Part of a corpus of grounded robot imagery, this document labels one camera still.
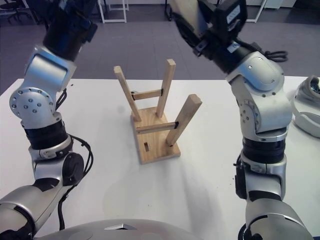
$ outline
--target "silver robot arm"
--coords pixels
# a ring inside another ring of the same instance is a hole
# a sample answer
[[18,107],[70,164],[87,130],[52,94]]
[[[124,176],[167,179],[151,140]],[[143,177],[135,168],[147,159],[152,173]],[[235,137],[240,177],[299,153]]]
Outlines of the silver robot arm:
[[73,152],[75,137],[67,134],[56,111],[61,104],[56,94],[66,88],[76,70],[73,61],[81,46],[96,32],[97,26],[88,20],[96,0],[86,1],[83,9],[81,1],[54,3],[54,20],[43,46],[34,48],[24,81],[9,100],[30,141],[35,182],[0,199],[3,240],[32,239],[86,174],[82,156]]
[[10,97],[11,110],[22,120],[31,143],[35,182],[0,199],[0,233],[16,231],[19,236],[28,229],[33,237],[68,189],[83,177],[83,158],[72,152],[73,140],[56,111],[56,94],[66,87],[75,69],[73,62],[36,46],[22,85]]
[[241,240],[312,240],[286,192],[285,139],[292,120],[284,72],[256,44],[238,38],[247,19],[245,0],[218,8],[206,0],[172,0],[181,36],[227,74],[239,106],[243,149],[235,164],[237,195],[247,201]]

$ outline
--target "cable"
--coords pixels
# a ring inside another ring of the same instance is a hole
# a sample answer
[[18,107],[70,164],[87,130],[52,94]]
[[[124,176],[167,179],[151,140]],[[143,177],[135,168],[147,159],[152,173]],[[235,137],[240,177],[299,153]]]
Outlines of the cable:
[[240,228],[239,233],[238,233],[238,240],[244,240],[245,231],[246,231],[246,224],[244,224],[244,225]]
[[61,96],[58,98],[55,104],[55,110],[57,111],[58,108],[63,104],[63,102],[66,100],[68,94],[67,94],[67,88],[65,88],[61,94]]
[[249,50],[252,50],[254,52],[258,51],[260,53],[262,53],[267,59],[272,60],[276,63],[283,63],[288,61],[288,52],[287,51],[274,51],[274,52],[270,52],[270,51],[262,51],[262,48],[259,47],[255,42],[253,44],[249,44],[246,43],[242,40],[240,40],[239,38],[237,38],[235,40],[235,42],[237,42],[238,44],[240,44],[243,47],[248,48]]
[[[91,170],[93,164],[94,164],[94,155],[91,151],[91,147],[89,145],[89,143],[87,143],[86,141],[84,141],[83,139],[79,138],[79,137],[76,137],[76,136],[73,136],[73,135],[70,135],[70,137],[74,140],[77,140],[78,142],[81,143],[81,146],[85,147],[89,154],[88,154],[88,158],[86,160],[86,164],[85,164],[85,167],[83,169],[83,177],[82,179],[84,179],[84,177],[89,173],[89,171]],[[63,202],[67,199],[69,193],[76,187],[77,185],[74,185],[72,186],[70,189],[68,189],[68,191],[66,191],[66,193],[63,195],[63,197],[60,199],[59,203],[58,203],[58,218],[59,218],[59,231],[61,230],[64,230],[65,229],[65,220],[64,220],[64,216],[63,216],[63,213],[62,213],[62,204]]]

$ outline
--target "chair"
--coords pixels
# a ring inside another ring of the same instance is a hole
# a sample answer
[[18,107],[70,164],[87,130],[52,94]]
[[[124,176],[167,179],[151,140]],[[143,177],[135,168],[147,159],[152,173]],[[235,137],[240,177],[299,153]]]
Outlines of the chair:
[[5,4],[0,5],[0,9],[3,10],[14,10],[15,13],[11,14],[7,20],[9,23],[11,18],[14,18],[16,21],[21,22],[20,16],[24,15],[27,16],[28,19],[32,19],[29,13],[23,12],[23,11],[18,11],[20,8],[25,8],[25,4],[22,0],[12,0],[11,2],[8,2],[8,0],[4,0]]

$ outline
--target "wooden stool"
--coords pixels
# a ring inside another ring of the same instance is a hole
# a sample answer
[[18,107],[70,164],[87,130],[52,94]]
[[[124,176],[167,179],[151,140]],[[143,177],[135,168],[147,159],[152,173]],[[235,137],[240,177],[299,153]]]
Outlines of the wooden stool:
[[[141,164],[179,157],[181,153],[177,140],[202,104],[196,94],[189,95],[176,120],[168,122],[164,109],[175,69],[175,61],[167,60],[161,89],[131,93],[121,67],[114,67],[132,109],[132,125]],[[136,100],[154,97],[159,97],[157,107],[137,108]]]

